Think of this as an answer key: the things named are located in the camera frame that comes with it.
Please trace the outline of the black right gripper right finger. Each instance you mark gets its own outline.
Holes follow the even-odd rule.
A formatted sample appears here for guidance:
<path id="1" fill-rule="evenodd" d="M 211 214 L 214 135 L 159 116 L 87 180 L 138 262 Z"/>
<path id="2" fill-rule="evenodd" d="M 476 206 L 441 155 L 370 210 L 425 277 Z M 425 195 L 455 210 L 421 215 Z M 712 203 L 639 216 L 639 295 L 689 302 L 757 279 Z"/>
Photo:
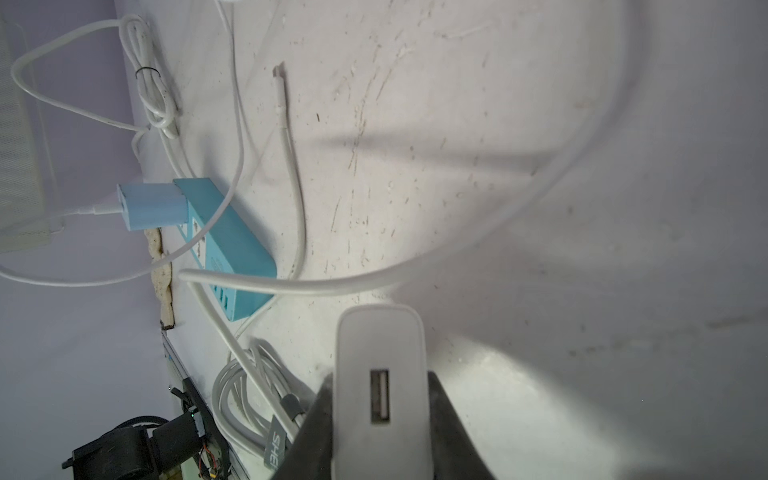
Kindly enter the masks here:
<path id="1" fill-rule="evenodd" d="M 428 386 L 434 478 L 494 479 L 433 371 L 428 372 Z"/>

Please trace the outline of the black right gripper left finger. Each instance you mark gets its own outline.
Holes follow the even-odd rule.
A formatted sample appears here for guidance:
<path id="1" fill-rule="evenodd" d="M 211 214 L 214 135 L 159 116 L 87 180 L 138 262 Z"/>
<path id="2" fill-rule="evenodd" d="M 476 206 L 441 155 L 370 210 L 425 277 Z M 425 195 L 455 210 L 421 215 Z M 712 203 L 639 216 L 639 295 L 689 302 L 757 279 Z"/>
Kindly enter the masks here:
<path id="1" fill-rule="evenodd" d="M 305 421 L 272 480 L 332 479 L 333 375 L 323 380 Z"/>

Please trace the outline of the white laptop charger brick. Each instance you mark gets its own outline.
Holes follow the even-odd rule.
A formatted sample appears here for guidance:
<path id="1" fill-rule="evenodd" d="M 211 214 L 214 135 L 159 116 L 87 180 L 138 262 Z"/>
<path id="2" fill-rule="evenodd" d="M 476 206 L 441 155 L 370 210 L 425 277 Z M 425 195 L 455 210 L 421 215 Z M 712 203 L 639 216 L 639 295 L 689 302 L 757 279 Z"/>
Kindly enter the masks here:
<path id="1" fill-rule="evenodd" d="M 336 333 L 332 476 L 430 479 L 424 326 L 404 305 L 346 310 Z"/>

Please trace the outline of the teal power strip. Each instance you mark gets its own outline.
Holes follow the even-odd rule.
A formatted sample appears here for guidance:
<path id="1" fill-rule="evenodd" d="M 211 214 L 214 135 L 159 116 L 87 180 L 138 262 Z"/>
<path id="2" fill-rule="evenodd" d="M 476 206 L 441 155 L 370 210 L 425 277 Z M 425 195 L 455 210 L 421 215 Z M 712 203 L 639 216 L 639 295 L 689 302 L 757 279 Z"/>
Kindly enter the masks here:
<path id="1" fill-rule="evenodd" d="M 176 179 L 174 184 L 187 201 L 187 219 L 178 225 L 178 230 L 182 238 L 189 241 L 213 217 L 224 195 L 208 178 Z M 192 248 L 192 254 L 203 270 L 267 278 L 277 276 L 273 257 L 231 206 Z M 210 289 L 231 322 L 251 316 L 272 298 L 270 294 L 216 285 Z"/>

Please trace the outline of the blue usb wall charger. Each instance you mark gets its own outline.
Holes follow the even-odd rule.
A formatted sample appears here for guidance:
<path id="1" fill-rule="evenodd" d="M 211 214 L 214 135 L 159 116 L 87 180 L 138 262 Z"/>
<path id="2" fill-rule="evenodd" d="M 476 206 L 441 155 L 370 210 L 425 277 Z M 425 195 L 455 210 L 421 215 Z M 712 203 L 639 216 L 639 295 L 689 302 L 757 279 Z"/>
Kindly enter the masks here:
<path id="1" fill-rule="evenodd" d="M 188 204 L 173 183 L 117 185 L 122 218 L 128 231 L 179 226 L 188 221 Z"/>

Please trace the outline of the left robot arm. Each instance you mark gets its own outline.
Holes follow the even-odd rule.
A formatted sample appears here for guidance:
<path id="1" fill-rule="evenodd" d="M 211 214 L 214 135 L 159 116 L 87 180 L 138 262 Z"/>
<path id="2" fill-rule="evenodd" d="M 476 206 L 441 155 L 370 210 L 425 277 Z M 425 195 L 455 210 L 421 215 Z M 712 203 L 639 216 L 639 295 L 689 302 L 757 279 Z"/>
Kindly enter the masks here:
<path id="1" fill-rule="evenodd" d="M 228 442 L 192 380 L 172 387 L 182 413 L 172 420 L 139 416 L 75 449 L 62 463 L 75 479 L 159 479 L 192 460 L 202 479 L 226 479 Z"/>

